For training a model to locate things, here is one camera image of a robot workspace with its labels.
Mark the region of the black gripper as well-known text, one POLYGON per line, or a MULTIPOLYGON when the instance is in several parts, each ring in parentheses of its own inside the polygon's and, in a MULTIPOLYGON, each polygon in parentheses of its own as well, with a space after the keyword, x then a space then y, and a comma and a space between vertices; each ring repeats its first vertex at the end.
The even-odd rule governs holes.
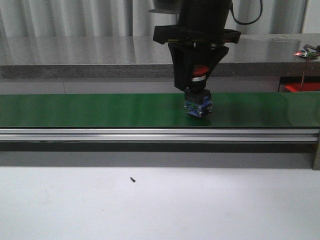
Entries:
POLYGON ((174 86, 185 91, 194 81, 207 80, 227 55, 224 43, 239 42, 241 32, 226 29, 230 0, 155 0, 152 13, 178 14, 177 24, 154 27, 153 41, 168 44, 173 62, 174 86))

